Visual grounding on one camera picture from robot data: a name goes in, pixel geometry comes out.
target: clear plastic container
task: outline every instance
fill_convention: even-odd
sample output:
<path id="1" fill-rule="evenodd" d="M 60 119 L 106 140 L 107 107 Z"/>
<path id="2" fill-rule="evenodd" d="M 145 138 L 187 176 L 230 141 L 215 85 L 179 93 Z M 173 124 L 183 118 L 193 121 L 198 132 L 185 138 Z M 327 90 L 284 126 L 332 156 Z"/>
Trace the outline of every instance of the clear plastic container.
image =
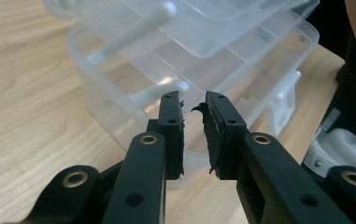
<path id="1" fill-rule="evenodd" d="M 250 126 L 264 111 L 278 132 L 294 110 L 296 68 L 319 34 L 301 22 L 317 1 L 43 0 L 53 15 L 80 18 L 67 37 L 92 114 L 125 148 L 157 119 L 160 97 L 184 100 L 184 187 L 208 165 L 206 91 L 227 95 Z M 287 9 L 306 2 L 298 15 Z"/>

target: plastic storage box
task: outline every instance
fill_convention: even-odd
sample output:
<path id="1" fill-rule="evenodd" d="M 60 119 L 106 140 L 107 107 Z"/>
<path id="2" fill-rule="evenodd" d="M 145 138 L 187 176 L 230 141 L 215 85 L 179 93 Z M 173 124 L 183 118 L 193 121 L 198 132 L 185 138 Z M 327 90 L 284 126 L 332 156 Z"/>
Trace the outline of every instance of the plastic storage box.
<path id="1" fill-rule="evenodd" d="M 227 95 L 250 126 L 264 111 L 273 134 L 294 110 L 298 65 L 319 35 L 289 8 L 303 1 L 45 1 L 82 23 L 68 34 L 93 115 L 128 148 L 158 116 L 168 91 L 184 100 L 185 176 L 208 166 L 202 115 L 206 91 Z"/>

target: wooden table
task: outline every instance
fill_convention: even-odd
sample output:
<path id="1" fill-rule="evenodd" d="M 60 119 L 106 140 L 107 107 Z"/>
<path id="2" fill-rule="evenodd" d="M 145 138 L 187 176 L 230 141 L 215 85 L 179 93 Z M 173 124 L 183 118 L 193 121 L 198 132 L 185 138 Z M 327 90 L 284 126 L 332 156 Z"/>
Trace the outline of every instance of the wooden table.
<path id="1" fill-rule="evenodd" d="M 87 164 L 103 171 L 125 150 L 89 114 L 65 35 L 39 1 L 0 0 L 0 223 L 23 219 L 61 170 Z M 343 60 L 317 46 L 301 66 L 297 108 L 278 138 L 304 157 L 335 91 Z M 259 119 L 253 131 L 264 131 Z M 167 223 L 245 223 L 234 181 L 204 172 L 185 189 L 168 190 Z"/>

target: wood grain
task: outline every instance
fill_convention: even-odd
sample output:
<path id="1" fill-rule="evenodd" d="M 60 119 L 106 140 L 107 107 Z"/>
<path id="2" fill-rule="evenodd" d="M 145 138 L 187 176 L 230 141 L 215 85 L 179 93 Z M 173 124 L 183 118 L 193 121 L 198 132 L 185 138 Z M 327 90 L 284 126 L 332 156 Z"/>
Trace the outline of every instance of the wood grain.
<path id="1" fill-rule="evenodd" d="M 54 19 L 40 1 L 0 0 L 0 223 L 22 220 L 61 170 L 102 171 L 124 149 L 86 108 L 65 36 L 72 21 Z M 279 137 L 300 161 L 335 90 L 343 60 L 317 47 L 301 67 L 297 109 Z M 265 131 L 260 119 L 252 130 Z M 169 190 L 167 223 L 245 223 L 234 181 L 204 171 L 186 189 Z"/>

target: light wood surface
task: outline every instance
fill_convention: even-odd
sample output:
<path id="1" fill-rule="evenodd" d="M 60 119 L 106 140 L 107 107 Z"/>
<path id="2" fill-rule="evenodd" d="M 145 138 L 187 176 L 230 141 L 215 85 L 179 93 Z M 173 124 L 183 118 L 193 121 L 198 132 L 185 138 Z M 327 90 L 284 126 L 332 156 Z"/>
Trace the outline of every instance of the light wood surface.
<path id="1" fill-rule="evenodd" d="M 22 220 L 61 170 L 99 171 L 124 149 L 89 114 L 78 70 L 65 47 L 72 21 L 54 19 L 40 1 L 0 0 L 0 223 Z M 316 47 L 301 66 L 297 108 L 278 138 L 300 161 L 335 91 L 343 60 Z M 265 131 L 260 118 L 253 131 Z M 168 190 L 166 223 L 245 223 L 234 181 L 204 171 L 185 189 Z"/>

